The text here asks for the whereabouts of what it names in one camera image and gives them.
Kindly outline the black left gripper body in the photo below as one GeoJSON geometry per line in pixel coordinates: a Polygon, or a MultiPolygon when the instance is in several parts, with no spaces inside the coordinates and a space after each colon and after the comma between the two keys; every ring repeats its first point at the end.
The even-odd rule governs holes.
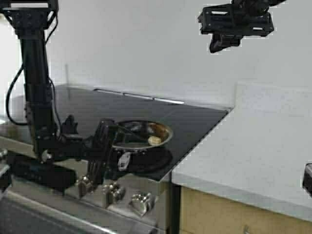
{"type": "Polygon", "coordinates": [[[92,147],[93,138],[83,138],[78,133],[78,123],[73,115],[69,115],[60,128],[54,120],[34,126],[34,153],[40,161],[63,161],[69,158],[97,160],[98,150],[92,147]]]}

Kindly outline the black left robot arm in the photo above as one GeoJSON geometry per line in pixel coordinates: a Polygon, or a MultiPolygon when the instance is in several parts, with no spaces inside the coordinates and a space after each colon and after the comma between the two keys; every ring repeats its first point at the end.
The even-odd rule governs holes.
{"type": "Polygon", "coordinates": [[[68,158],[87,160],[86,179],[92,186],[104,181],[118,127],[112,119],[102,119],[94,135],[83,138],[72,115],[61,122],[54,101],[55,86],[49,76],[45,31],[58,21],[59,4],[46,1],[35,7],[33,0],[3,0],[0,12],[13,27],[20,41],[24,75],[26,126],[32,138],[33,152],[41,162],[68,158]]]}

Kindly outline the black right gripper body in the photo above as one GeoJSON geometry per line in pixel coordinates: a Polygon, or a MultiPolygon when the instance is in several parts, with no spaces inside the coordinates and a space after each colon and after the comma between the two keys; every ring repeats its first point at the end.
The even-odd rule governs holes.
{"type": "Polygon", "coordinates": [[[262,16],[266,14],[270,7],[284,3],[286,0],[232,0],[236,8],[249,16],[262,16]]]}

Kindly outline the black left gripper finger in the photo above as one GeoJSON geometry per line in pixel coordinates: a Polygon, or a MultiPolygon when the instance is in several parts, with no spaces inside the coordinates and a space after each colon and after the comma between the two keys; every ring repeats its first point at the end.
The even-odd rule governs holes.
{"type": "Polygon", "coordinates": [[[93,135],[92,148],[101,153],[102,156],[107,156],[112,148],[116,134],[116,123],[112,119],[101,119],[93,135]]]}
{"type": "Polygon", "coordinates": [[[87,164],[87,177],[93,185],[101,185],[104,181],[107,159],[89,160],[87,164]]]}

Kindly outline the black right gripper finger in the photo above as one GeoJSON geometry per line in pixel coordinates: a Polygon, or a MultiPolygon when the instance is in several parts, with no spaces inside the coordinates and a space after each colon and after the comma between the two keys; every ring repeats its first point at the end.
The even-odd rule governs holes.
{"type": "Polygon", "coordinates": [[[209,50],[211,53],[217,53],[223,50],[222,38],[220,34],[213,34],[210,42],[209,50]]]}
{"type": "Polygon", "coordinates": [[[241,44],[241,35],[223,35],[223,48],[238,47],[241,44]]]}

